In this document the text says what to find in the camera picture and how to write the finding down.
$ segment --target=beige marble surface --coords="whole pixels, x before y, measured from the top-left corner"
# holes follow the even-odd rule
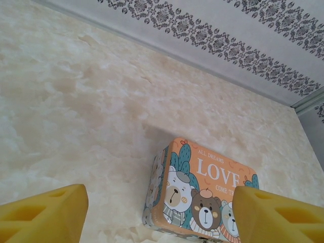
[[[186,242],[141,223],[154,155],[181,135],[324,206],[294,111],[30,1],[0,2],[0,204],[84,183],[81,242]]]

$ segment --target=brown bear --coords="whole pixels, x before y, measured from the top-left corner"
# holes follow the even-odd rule
[[[192,218],[190,227],[194,232],[205,234],[209,237],[219,238],[218,227],[221,223],[221,200],[213,197],[213,193],[204,189],[200,192],[196,189],[191,191]]]

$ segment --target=damask pattern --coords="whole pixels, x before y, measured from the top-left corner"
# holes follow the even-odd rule
[[[287,0],[224,0],[324,61],[324,24]]]
[[[306,96],[320,87],[319,83],[309,77],[280,64],[272,57],[266,56],[244,42],[236,40],[212,25],[201,23],[189,13],[181,14],[181,9],[174,10],[168,2],[159,0],[97,0],[107,2],[108,7],[121,9],[124,14],[131,13],[137,20],[143,19],[145,24],[152,23],[154,28],[171,33],[174,37],[200,47],[218,58],[252,72],[272,83],[275,83],[299,96]],[[257,5],[261,0],[254,0]]]
[[[318,110],[317,115],[319,118],[324,118],[324,103],[315,107],[315,110]]]

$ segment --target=yellow plastic part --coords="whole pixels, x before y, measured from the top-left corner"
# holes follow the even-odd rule
[[[78,243],[87,210],[81,184],[1,205],[0,243]]]
[[[324,208],[247,186],[234,191],[242,243],[323,243]]]

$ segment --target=orange tin box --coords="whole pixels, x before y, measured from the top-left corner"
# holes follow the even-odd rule
[[[143,224],[197,242],[240,243],[232,199],[243,185],[259,188],[253,169],[176,138],[154,159]]]

